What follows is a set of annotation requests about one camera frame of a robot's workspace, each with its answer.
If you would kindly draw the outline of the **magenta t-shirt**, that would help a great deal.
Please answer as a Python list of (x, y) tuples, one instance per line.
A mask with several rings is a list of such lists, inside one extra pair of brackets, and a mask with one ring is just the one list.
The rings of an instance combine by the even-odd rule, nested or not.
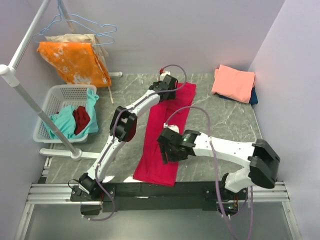
[(170, 116), (178, 109), (190, 106), (195, 95), (196, 85), (187, 82), (175, 92), (175, 99), (164, 100), (150, 109), (142, 156), (133, 173), (134, 180), (169, 187), (175, 185), (179, 163), (163, 158), (170, 158), (168, 150), (171, 143), (178, 142), (181, 137), (164, 128), (164, 124), (176, 125), (179, 133), (183, 134), (190, 110), (183, 109), (172, 118)]

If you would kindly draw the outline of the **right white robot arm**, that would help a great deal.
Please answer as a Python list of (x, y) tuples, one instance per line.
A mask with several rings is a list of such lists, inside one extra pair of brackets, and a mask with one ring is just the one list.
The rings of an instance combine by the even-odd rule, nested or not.
[(280, 157), (263, 139), (255, 142), (238, 142), (216, 137), (195, 130), (183, 134), (165, 127), (157, 138), (164, 164), (186, 160), (189, 156), (216, 157), (242, 168), (226, 173), (217, 189), (223, 201), (232, 200), (242, 190), (256, 185), (273, 189), (277, 182)]

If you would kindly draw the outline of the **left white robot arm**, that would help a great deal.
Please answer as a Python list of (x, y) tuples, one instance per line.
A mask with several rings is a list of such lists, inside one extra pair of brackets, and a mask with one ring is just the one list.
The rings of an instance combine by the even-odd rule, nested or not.
[(119, 150), (135, 136), (138, 118), (158, 103), (174, 100), (177, 87), (178, 80), (166, 74), (162, 80), (154, 82), (138, 100), (126, 107), (116, 108), (105, 146), (93, 165), (78, 180), (78, 187), (88, 201), (99, 197), (99, 184), (104, 180), (106, 171)]

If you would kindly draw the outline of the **folded salmon t-shirt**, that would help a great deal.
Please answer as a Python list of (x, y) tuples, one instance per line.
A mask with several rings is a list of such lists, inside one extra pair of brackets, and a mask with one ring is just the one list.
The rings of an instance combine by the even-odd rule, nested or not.
[(220, 64), (219, 68), (214, 71), (214, 82), (211, 92), (249, 104), (254, 87), (254, 72), (241, 71)]

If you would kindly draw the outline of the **folded navy t-shirt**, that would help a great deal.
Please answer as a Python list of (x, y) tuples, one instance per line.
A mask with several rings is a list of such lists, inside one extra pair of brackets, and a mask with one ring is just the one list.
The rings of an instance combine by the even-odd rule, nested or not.
[[(227, 96), (223, 96), (223, 95), (220, 95), (220, 94), (217, 94), (219, 98), (221, 99), (226, 99), (226, 100), (231, 100), (231, 101), (235, 101), (234, 99), (232, 98), (229, 98)], [(250, 96), (250, 100), (249, 100), (249, 104), (251, 104), (252, 106), (253, 105), (256, 105), (258, 104), (258, 97), (257, 97), (257, 93), (256, 93), (256, 89), (255, 87), (252, 88), (251, 90), (251, 96)]]

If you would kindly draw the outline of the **orange tie-dye cloth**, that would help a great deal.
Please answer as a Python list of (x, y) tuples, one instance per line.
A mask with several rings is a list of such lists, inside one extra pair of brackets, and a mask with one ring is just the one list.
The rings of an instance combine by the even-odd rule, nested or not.
[(37, 52), (67, 84), (112, 85), (107, 68), (90, 43), (41, 41)]

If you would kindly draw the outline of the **dark red t-shirt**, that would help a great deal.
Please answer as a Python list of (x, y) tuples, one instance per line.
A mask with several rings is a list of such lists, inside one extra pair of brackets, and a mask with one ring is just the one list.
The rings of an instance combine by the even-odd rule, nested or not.
[(84, 106), (79, 106), (76, 110), (73, 111), (72, 115), (75, 120), (74, 134), (78, 135), (85, 129), (91, 118)]

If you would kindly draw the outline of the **beige cloth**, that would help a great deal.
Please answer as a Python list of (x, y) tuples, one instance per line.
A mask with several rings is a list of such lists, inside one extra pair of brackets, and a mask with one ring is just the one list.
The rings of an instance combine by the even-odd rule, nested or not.
[(89, 43), (92, 45), (92, 49), (95, 54), (99, 57), (104, 67), (107, 69), (106, 57), (109, 56), (108, 52), (104, 49), (102, 45), (100, 45), (100, 41), (94, 34), (75, 34), (75, 33), (67, 33), (64, 35), (58, 36), (46, 36), (45, 37), (49, 42), (55, 43)]

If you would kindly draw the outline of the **teal t-shirt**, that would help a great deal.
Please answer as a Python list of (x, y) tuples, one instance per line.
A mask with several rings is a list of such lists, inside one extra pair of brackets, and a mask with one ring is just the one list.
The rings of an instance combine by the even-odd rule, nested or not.
[(76, 122), (73, 117), (73, 111), (77, 108), (69, 105), (62, 108), (59, 113), (49, 116), (49, 118), (69, 140), (79, 140), (86, 137), (88, 134), (97, 133), (99, 131), (99, 127), (95, 106), (99, 98), (100, 97), (97, 93), (93, 93), (90, 89), (87, 90), (87, 103), (85, 110), (90, 117), (90, 121), (85, 129), (78, 135), (74, 134)]

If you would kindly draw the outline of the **white plastic laundry basket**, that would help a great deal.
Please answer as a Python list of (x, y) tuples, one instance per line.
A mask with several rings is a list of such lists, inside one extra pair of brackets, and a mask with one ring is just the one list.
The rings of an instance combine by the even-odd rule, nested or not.
[[(62, 108), (73, 106), (85, 107), (87, 105), (87, 90), (90, 89), (94, 94), (97, 88), (94, 85), (86, 84), (62, 84), (50, 88), (42, 106), (47, 116), (57, 114)], [(37, 120), (35, 130), (33, 132), (33, 140), (38, 143), (61, 143), (59, 138), (52, 138), (45, 127), (45, 123), (41, 118)]]

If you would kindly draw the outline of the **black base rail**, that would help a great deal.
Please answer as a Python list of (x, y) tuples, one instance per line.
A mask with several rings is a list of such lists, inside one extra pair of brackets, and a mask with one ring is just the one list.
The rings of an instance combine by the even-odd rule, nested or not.
[(213, 181), (177, 182), (173, 187), (145, 182), (105, 182), (102, 186), (112, 198), (100, 189), (97, 198), (90, 198), (75, 185), (70, 201), (81, 203), (83, 214), (135, 210), (201, 209), (216, 211), (218, 198)]

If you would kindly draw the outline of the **aluminium frame rail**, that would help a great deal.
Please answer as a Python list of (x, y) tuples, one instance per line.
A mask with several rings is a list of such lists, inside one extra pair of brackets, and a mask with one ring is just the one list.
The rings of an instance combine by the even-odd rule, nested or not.
[(33, 183), (26, 199), (26, 206), (16, 234), (16, 239), (20, 240), (25, 237), (27, 226), (30, 222), (28, 214), (33, 212), (35, 205), (76, 204), (81, 206), (80, 202), (70, 201), (74, 186), (75, 184)]

